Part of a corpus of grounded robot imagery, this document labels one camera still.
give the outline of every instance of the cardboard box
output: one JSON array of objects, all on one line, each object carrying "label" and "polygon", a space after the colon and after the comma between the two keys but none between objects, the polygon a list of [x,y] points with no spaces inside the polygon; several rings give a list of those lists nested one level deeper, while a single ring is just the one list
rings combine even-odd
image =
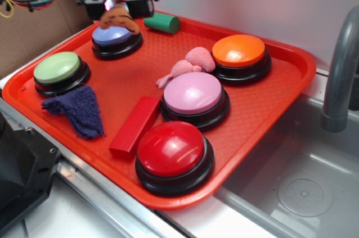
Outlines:
[{"label": "cardboard box", "polygon": [[[5,4],[0,10],[8,14]],[[34,12],[14,9],[12,18],[0,17],[0,79],[92,24],[76,0],[55,0]]]}]

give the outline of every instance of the tray rim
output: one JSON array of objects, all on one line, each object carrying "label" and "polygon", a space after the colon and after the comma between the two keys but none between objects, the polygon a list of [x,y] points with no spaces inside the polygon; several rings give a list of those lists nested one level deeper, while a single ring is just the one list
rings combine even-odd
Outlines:
[{"label": "tray rim", "polygon": [[[181,20],[181,28],[180,31],[185,31],[191,34],[203,36],[208,39],[219,40],[228,35],[233,34],[244,34],[240,31],[230,30],[226,28],[220,28],[218,26],[205,24],[202,22],[198,22],[195,20],[190,20],[184,17],[180,17]],[[23,84],[29,80],[30,69],[34,68],[41,60],[45,59],[47,56],[50,56],[53,53],[59,52],[60,50],[66,49],[68,51],[75,50],[78,45],[77,42],[81,37],[81,41],[83,40],[91,40],[90,32],[98,27],[98,23],[94,23],[90,25],[88,28],[79,32],[75,36],[69,38],[64,41],[62,44],[50,49],[48,52],[45,52],[43,55],[39,56],[38,59],[30,62],[24,68],[22,68],[19,72],[14,74],[5,84],[2,90],[3,99],[21,112],[24,116],[30,119],[33,123],[39,126],[42,124],[42,119],[33,114],[31,110],[29,110],[26,106],[17,101],[16,93],[14,89],[18,91],[20,87],[15,84],[18,83]],[[234,169],[241,163],[241,161],[249,154],[252,148],[257,144],[257,142],[265,135],[265,133],[271,128],[273,124],[280,118],[280,116],[289,108],[289,106],[299,97],[304,88],[310,83],[310,81],[314,78],[316,74],[316,63],[311,54],[307,51],[304,51],[301,48],[297,48],[288,44],[279,43],[273,40],[261,38],[265,43],[265,45],[269,49],[280,49],[286,50],[286,52],[291,52],[293,55],[297,57],[297,59],[290,61],[291,64],[295,65],[300,73],[301,73],[301,81],[293,88],[287,95],[282,99],[282,101],[275,107],[274,111],[269,114],[266,120],[253,132],[250,137],[242,144],[242,146],[238,147],[238,150],[235,154],[229,159],[225,166],[220,169],[215,176],[211,177],[210,180],[201,188],[196,190],[193,193],[175,197],[175,198],[162,198],[160,196],[155,196],[148,194],[147,196],[142,196],[142,198],[138,198],[138,196],[133,195],[131,193],[132,180],[123,179],[123,184],[117,186],[121,187],[123,190],[127,191],[130,195],[132,195],[135,199],[137,199],[140,203],[145,206],[160,209],[160,210],[174,210],[190,207],[195,205],[198,202],[205,200],[206,198],[212,196],[221,186],[221,184],[226,180],[226,178],[234,171]],[[51,135],[52,127],[50,125],[44,125],[41,127],[44,131]],[[74,145],[74,141],[68,136],[64,136],[64,139],[61,140],[61,143],[67,143],[64,145],[65,147],[70,147]],[[86,155],[78,155],[85,162],[88,162],[86,159]],[[102,163],[98,162],[96,166],[93,166],[89,163],[93,168],[101,173],[103,168],[106,170],[108,167]]]}]

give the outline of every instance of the red wooden block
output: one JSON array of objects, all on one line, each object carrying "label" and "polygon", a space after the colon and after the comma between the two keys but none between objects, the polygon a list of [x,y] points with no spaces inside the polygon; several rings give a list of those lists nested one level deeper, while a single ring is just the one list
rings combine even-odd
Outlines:
[{"label": "red wooden block", "polygon": [[161,99],[141,97],[109,147],[114,157],[130,159],[142,136],[152,127],[158,114]]}]

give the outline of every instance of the blue button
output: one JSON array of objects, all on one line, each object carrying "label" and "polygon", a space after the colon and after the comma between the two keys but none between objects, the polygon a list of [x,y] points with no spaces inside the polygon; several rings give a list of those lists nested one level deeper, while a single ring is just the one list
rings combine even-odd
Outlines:
[{"label": "blue button", "polygon": [[132,33],[126,28],[110,26],[107,29],[96,28],[92,34],[94,42],[100,45],[112,45],[127,40]]}]

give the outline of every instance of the gray faucet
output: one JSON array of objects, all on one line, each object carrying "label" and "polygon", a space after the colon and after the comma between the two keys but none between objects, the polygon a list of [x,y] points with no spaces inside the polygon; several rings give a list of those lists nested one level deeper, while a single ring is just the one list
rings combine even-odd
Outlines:
[{"label": "gray faucet", "polygon": [[326,85],[321,127],[346,128],[348,110],[359,109],[359,6],[351,9],[340,31]]}]

